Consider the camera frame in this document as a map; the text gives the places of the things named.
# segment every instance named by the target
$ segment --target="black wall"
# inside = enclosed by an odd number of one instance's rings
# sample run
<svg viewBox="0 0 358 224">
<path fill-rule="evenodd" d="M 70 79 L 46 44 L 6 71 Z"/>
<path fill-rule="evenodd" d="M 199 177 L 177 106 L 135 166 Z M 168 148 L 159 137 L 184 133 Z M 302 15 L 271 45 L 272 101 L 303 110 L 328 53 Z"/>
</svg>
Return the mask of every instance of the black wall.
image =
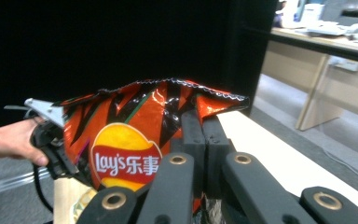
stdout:
<svg viewBox="0 0 358 224">
<path fill-rule="evenodd" d="M 4 105 L 145 78 L 253 97 L 275 10 L 270 0 L 12 2 L 0 3 L 0 125 L 23 114 Z"/>
</svg>

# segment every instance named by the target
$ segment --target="lay's logo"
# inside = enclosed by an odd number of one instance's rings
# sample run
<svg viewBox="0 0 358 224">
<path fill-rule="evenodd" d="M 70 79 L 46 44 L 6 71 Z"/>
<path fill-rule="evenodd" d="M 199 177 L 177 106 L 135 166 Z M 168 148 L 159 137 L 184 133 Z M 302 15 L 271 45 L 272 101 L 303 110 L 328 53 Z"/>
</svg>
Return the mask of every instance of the lay's logo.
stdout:
<svg viewBox="0 0 358 224">
<path fill-rule="evenodd" d="M 153 180 L 160 161 L 158 146 L 125 123 L 101 129 L 91 149 L 91 169 L 107 188 L 141 188 Z"/>
</svg>

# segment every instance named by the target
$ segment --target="brass screw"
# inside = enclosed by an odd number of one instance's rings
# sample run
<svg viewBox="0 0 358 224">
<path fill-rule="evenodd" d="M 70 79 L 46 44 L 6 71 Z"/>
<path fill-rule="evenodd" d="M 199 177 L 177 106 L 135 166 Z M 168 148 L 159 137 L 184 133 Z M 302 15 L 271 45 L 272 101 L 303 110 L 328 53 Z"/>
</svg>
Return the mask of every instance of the brass screw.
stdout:
<svg viewBox="0 0 358 224">
<path fill-rule="evenodd" d="M 103 197 L 103 208 L 106 210 L 114 210 L 123 206 L 127 201 L 127 197 L 124 193 L 113 192 Z"/>
<path fill-rule="evenodd" d="M 183 163 L 185 163 L 187 161 L 187 159 L 183 156 L 173 156 L 170 158 L 170 163 L 175 164 L 175 165 L 181 165 Z"/>
<path fill-rule="evenodd" d="M 323 198 L 328 198 L 331 202 L 327 203 L 323 200 Z M 326 194 L 323 192 L 315 193 L 313 195 L 313 199 L 318 203 L 320 206 L 325 207 L 330 210 L 339 210 L 342 208 L 342 203 L 336 197 Z"/>
<path fill-rule="evenodd" d="M 237 163 L 240 163 L 240 164 L 249 164 L 252 162 L 252 159 L 248 156 L 245 156 L 245 155 L 238 155 L 235 157 L 234 159 Z"/>
</svg>

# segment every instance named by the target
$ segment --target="white desk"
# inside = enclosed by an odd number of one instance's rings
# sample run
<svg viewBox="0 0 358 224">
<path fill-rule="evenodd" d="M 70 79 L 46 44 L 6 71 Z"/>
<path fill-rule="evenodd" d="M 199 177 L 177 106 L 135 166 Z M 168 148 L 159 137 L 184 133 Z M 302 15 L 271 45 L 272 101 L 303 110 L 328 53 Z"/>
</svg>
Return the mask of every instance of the white desk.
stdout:
<svg viewBox="0 0 358 224">
<path fill-rule="evenodd" d="M 358 114 L 358 72 L 328 66 L 330 54 L 351 56 L 353 52 L 358 58 L 357 42 L 345 37 L 309 37 L 286 29 L 273 29 L 272 34 L 286 42 L 269 41 L 262 73 L 308 94 L 296 128 L 307 130 L 338 118 L 343 109 Z M 301 48 L 291 40 L 311 46 Z"/>
<path fill-rule="evenodd" d="M 358 206 L 357 190 L 240 112 L 228 112 L 218 117 L 236 149 L 256 156 L 286 190 L 300 196 L 305 188 L 326 187 L 339 192 Z M 60 179 L 55 182 L 54 223 L 73 223 L 70 207 L 86 189 L 75 180 Z"/>
</svg>

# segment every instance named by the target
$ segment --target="chip bag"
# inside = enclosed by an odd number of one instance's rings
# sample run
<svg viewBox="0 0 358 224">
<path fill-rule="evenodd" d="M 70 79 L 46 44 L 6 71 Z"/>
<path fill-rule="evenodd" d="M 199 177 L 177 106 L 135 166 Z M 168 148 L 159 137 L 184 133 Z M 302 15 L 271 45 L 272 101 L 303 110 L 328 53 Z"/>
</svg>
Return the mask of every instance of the chip bag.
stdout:
<svg viewBox="0 0 358 224">
<path fill-rule="evenodd" d="M 153 180 L 171 139 L 182 136 L 183 113 L 196 109 L 202 123 L 248 104 L 247 97 L 174 78 L 137 81 L 59 103 L 65 151 L 86 184 L 134 191 Z"/>
</svg>

